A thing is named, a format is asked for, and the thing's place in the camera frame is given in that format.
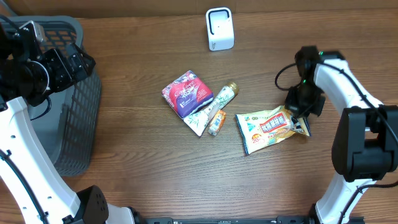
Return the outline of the yellow snack bag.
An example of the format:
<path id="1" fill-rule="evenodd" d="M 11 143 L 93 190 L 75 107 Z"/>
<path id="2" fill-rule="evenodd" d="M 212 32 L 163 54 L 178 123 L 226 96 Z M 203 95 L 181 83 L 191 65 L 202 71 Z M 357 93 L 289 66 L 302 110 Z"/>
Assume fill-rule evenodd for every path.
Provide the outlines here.
<path id="1" fill-rule="evenodd" d="M 294 134 L 311 135 L 307 118 L 294 117 L 284 106 L 278 106 L 273 110 L 237 114 L 235 118 L 247 156 Z"/>

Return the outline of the small orange white box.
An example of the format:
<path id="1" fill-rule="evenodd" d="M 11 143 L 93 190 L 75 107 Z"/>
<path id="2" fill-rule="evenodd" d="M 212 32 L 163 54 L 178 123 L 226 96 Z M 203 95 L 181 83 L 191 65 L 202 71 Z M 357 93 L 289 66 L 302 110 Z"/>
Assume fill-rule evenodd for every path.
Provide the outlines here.
<path id="1" fill-rule="evenodd" d="M 226 119 L 226 113 L 223 110 L 218 110 L 214 118 L 211 120 L 208 132 L 212 136 L 216 136 L 219 133 L 220 129 L 222 128 L 225 119 Z"/>

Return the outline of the white green tube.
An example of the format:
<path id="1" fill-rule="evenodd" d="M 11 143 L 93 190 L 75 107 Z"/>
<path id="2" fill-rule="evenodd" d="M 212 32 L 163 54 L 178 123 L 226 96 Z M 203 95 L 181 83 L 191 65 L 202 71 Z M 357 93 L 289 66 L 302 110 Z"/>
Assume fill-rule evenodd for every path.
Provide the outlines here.
<path id="1" fill-rule="evenodd" d="M 184 123 L 200 137 L 215 114 L 222 110 L 238 92 L 239 87 L 235 82 L 227 83 L 206 108 L 185 117 Z"/>

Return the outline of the purple red tissue pack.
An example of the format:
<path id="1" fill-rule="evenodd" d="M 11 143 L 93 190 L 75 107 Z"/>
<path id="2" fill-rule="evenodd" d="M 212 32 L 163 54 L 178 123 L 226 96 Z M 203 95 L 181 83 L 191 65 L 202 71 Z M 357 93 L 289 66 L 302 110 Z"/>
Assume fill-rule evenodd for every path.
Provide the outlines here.
<path id="1" fill-rule="evenodd" d="M 162 96 L 181 119 L 211 103 L 214 93 L 191 70 L 168 84 Z"/>

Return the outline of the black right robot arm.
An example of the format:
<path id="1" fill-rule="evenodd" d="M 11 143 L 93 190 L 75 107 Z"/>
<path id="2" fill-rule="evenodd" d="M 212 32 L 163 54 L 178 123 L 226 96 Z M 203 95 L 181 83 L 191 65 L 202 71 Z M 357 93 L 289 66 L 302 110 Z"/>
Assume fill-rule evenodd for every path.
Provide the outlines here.
<path id="1" fill-rule="evenodd" d="M 340 114 L 331 147 L 335 174 L 323 197 L 306 217 L 290 223 L 364 223 L 350 213 L 370 188 L 397 169 L 397 106 L 373 97 L 353 75 L 339 51 L 319 51 L 304 46 L 295 54 L 299 84 L 287 89 L 285 106 L 296 118 L 321 115 L 325 100 Z"/>

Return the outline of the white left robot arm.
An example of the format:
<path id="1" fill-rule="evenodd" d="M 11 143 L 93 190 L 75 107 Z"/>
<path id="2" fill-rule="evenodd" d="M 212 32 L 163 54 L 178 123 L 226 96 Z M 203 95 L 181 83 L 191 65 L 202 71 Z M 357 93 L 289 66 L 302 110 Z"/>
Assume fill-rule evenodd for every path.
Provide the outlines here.
<path id="1" fill-rule="evenodd" d="M 95 61 L 65 51 L 7 49 L 1 60 L 1 178 L 26 223 L 137 223 L 131 207 L 106 201 L 98 186 L 73 191 L 62 172 L 90 163 L 101 83 Z"/>

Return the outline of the white barcode scanner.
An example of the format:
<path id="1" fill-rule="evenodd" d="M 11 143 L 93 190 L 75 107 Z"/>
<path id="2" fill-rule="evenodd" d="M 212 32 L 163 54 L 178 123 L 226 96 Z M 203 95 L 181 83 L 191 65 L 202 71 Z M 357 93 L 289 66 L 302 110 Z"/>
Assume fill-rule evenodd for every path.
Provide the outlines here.
<path id="1" fill-rule="evenodd" d="M 211 51 L 234 47 L 234 28 L 231 10 L 227 7 L 209 9 L 205 15 L 208 45 Z"/>

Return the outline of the dark grey plastic basket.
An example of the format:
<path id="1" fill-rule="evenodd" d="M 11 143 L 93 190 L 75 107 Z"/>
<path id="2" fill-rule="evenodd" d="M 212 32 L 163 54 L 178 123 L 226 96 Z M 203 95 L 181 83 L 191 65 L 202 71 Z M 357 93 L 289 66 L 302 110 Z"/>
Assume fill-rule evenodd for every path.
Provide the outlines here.
<path id="1" fill-rule="evenodd" d="M 40 44 L 32 32 L 20 29 L 28 21 L 44 28 L 46 42 Z M 85 51 L 83 29 L 72 17 L 1 16 L 1 110 L 6 102 L 22 97 L 35 133 L 61 176 L 87 170 L 101 99 L 101 80 L 95 70 L 66 90 L 48 90 L 44 53 L 59 49 L 67 55 L 69 43 Z"/>

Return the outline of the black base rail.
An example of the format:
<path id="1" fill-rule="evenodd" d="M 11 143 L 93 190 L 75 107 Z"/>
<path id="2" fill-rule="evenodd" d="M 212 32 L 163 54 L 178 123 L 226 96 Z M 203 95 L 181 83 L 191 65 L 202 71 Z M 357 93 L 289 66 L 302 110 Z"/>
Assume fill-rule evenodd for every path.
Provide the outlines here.
<path id="1" fill-rule="evenodd" d="M 146 224 L 314 224 L 315 220 L 306 216 L 278 216 L 276 218 L 205 218 L 205 219 L 173 219 L 146 218 Z"/>

